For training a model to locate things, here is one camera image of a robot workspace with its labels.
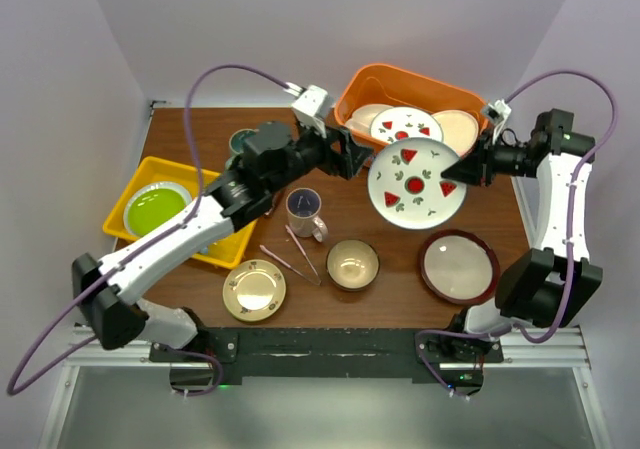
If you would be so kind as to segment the green ceramic mug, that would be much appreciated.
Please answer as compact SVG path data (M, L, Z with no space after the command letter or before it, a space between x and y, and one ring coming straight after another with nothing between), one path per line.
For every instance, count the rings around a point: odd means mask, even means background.
M258 130L256 129L245 128L238 130L232 134L228 141L230 156L225 162L226 169L229 169L234 159L243 153L244 141L251 137L254 137L257 133Z

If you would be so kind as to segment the white divided plate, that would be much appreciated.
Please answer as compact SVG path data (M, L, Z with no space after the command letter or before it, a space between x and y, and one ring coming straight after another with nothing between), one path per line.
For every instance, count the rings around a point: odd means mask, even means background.
M391 109L388 104L367 104L356 109L346 121L345 127L358 136L371 136L373 120L382 112Z

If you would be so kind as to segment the cream plate with maroon rim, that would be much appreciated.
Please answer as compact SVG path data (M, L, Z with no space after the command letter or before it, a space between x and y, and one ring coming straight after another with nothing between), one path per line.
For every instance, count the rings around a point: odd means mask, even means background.
M460 306L488 301L500 276L493 249L475 234L459 229L430 235L420 249L418 266L433 294Z

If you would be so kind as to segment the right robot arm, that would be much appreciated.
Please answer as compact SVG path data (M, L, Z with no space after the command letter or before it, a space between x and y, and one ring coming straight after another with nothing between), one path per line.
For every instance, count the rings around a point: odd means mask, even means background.
M468 155L443 171L446 179L488 186L496 175L534 178L538 216L531 248L502 272L494 296L464 310L445 338L448 355L469 361L480 338L499 337L527 325L545 329L545 342L568 326L594 295L603 271L590 261L584 217L586 187L595 160L595 140L573 131L570 112L538 115L528 142L509 146L482 135Z

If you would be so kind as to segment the watermelon pattern plate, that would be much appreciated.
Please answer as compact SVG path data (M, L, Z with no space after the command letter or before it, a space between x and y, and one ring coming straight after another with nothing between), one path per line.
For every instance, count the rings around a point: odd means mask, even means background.
M406 138L430 138L443 141L443 130L433 116L411 107L392 107L376 115L370 136L385 144Z
M467 185L442 172L459 156L442 142L408 138L386 146L367 176L369 199L388 222L403 229L425 230L451 219L461 209Z

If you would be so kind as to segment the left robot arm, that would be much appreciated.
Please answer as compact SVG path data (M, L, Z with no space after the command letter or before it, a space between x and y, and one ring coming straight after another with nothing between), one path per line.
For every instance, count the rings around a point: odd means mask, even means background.
M105 350L135 339L168 346L185 361L200 359L207 337L185 309L145 300L145 293L203 248L263 216L276 193L314 169L349 180L372 156L342 127L325 135L303 125L267 122L244 140L240 155L184 210L129 246L100 260L72 264L74 302Z

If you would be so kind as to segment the lavender mug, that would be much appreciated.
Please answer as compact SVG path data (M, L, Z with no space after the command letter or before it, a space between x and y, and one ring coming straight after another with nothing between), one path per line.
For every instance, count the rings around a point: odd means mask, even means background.
M313 237L323 243L328 239L328 228L320 217L322 199L311 188L292 190L286 198L288 225L293 233L302 238Z

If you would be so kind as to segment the cream and pink branch plate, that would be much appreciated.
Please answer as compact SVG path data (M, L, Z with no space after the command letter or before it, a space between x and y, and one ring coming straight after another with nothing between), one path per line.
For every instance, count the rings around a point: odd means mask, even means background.
M468 154L479 135L477 120L461 110L444 110L432 117L441 127L443 143L460 157Z

